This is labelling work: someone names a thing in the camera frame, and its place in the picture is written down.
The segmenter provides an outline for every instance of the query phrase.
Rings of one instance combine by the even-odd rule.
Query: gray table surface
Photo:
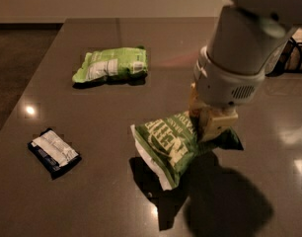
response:
[[[0,132],[0,236],[302,237],[302,75],[266,79],[238,111],[245,151],[197,158],[176,191],[158,190],[138,158],[129,126],[188,108],[215,22],[67,20]],[[72,87],[87,51],[137,45],[145,85]],[[54,181],[27,148],[48,127],[83,158]]]

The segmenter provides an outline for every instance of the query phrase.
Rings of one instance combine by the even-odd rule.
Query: green snack packet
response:
[[[135,146],[145,163],[158,175],[163,190],[179,185],[182,174],[196,156],[216,147],[243,150],[231,128],[213,140],[198,144],[196,126],[197,119],[190,118],[188,112],[131,126]]]
[[[123,81],[147,75],[146,50],[123,47],[88,52],[73,75],[75,83]]]

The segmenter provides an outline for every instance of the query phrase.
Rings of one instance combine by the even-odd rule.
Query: white wall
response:
[[[66,18],[217,17],[228,0],[0,0],[0,23]]]

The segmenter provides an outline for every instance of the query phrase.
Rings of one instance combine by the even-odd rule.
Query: green chip bag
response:
[[[190,118],[188,112],[131,126],[135,146],[158,175],[163,190],[179,185],[182,174],[196,156],[216,147],[243,150],[233,129],[225,130],[213,140],[197,143],[196,126],[197,119]]]
[[[82,67],[73,75],[74,83],[123,81],[147,75],[146,50],[123,47],[88,52]]]

